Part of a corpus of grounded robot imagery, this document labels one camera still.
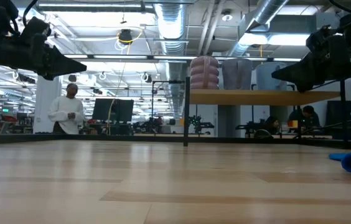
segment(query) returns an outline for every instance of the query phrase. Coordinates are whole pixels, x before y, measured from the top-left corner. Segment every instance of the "ceiling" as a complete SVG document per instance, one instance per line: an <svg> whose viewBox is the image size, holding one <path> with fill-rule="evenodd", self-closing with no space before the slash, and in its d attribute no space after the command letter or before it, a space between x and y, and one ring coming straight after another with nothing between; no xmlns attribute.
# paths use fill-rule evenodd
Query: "ceiling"
<svg viewBox="0 0 351 224"><path fill-rule="evenodd" d="M20 9L20 14L29 0L12 0ZM78 1L49 1L53 3ZM115 1L92 1L83 0L82 3L116 3L119 5L135 3L139 1L115 0ZM184 41L187 43L185 55L197 55L200 36L203 32L203 24L207 13L209 0L195 0L194 4L187 4L186 17L186 36ZM232 20L219 20L214 32L214 39L211 41L208 49L209 53L222 53L230 50L238 38L238 25L241 17L255 10L257 0L227 0L224 3L224 9L230 9ZM351 7L351 0L338 1L345 6ZM290 0L284 6L279 14L287 15L313 15L316 12L337 12L337 9L331 7L328 1L314 0ZM50 22L53 28L53 34L49 37L47 43L56 45L63 54L130 54L130 55L160 55L162 54L161 36L157 28L157 19L154 14L139 12L70 12L66 7L63 11L37 11L29 13L28 18L38 16ZM20 30L23 29L21 22L18 22ZM136 39L128 48L118 44L116 35L122 29L131 29L131 35ZM288 45L262 45L261 47L250 47L247 50L250 56L254 57L284 57L284 58L302 58L307 54L305 46L288 46ZM149 116L151 95L151 83L143 81L144 74L151 75L153 80L166 81L168 77L168 66L165 62L159 63L121 63L121 62L83 62L87 65L88 70L80 77L77 84L80 87L79 97L84 100L87 114L90 114L93 108L93 100L99 96L117 96L135 98L138 100L135 106L135 114L139 116ZM19 73L27 75L37 81L37 74L29 71L19 70ZM27 103L28 111L33 112L35 99L35 85L22 83L15 79L17 74L7 67L0 66L0 104L4 101L14 101L20 104ZM68 83L68 75L63 77L63 85ZM91 88L111 88L106 90L103 95L97 95L92 92ZM169 99L167 87L162 86L164 90L159 90L157 98L161 101L155 103L160 110L157 113L164 116L177 116L172 114L174 110Z"/></svg>

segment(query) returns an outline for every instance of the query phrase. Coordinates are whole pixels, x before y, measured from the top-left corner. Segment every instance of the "stacked pink pads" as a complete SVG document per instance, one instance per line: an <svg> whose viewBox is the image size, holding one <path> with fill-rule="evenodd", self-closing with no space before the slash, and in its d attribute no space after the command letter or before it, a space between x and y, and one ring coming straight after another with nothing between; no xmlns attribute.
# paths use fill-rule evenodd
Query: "stacked pink pads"
<svg viewBox="0 0 351 224"><path fill-rule="evenodd" d="M218 89L218 60L201 56L190 63L191 89Z"/></svg>

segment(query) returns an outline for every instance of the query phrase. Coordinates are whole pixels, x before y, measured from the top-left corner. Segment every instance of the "person sitting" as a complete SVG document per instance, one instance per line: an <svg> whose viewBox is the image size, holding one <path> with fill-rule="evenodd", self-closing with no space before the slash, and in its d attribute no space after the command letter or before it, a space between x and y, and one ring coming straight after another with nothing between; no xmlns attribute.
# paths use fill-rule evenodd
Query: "person sitting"
<svg viewBox="0 0 351 224"><path fill-rule="evenodd" d="M312 106L305 106L301 110L295 110L289 115L288 121L301 120L302 127L304 129L317 128L321 125L319 124L318 114L314 111Z"/></svg>
<svg viewBox="0 0 351 224"><path fill-rule="evenodd" d="M84 119L83 103L76 99L78 87L67 86L66 96L56 98L49 108L49 119L54 123L54 134L78 134L78 124Z"/></svg>
<svg viewBox="0 0 351 224"><path fill-rule="evenodd" d="M264 123L264 128L270 134L277 134L279 128L279 121L276 117L270 116Z"/></svg>

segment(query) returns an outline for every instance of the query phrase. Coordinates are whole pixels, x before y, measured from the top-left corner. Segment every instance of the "wooden table surface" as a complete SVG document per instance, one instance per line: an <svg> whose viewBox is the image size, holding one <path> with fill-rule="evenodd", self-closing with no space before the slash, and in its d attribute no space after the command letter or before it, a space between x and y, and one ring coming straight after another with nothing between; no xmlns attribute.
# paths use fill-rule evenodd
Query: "wooden table surface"
<svg viewBox="0 0 351 224"><path fill-rule="evenodd" d="M193 105L307 105L337 98L337 91L191 90Z"/></svg>
<svg viewBox="0 0 351 224"><path fill-rule="evenodd" d="M296 145L0 145L0 224L351 223L351 174Z"/></svg>

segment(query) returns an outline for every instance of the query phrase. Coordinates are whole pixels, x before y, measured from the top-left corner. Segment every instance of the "man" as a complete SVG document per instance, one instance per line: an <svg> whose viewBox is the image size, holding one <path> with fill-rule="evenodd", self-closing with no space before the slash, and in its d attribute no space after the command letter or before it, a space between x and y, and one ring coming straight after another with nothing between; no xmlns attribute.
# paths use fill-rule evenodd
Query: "man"
<svg viewBox="0 0 351 224"><path fill-rule="evenodd" d="M78 134L77 125L83 121L83 103L76 99L78 87L71 83L66 87L66 96L56 98L49 109L49 119L54 124L55 134Z"/></svg>
<svg viewBox="0 0 351 224"><path fill-rule="evenodd" d="M320 127L318 114L315 113L312 106L305 106L301 110L295 110L289 115L288 121L302 121L302 127L306 129Z"/></svg>

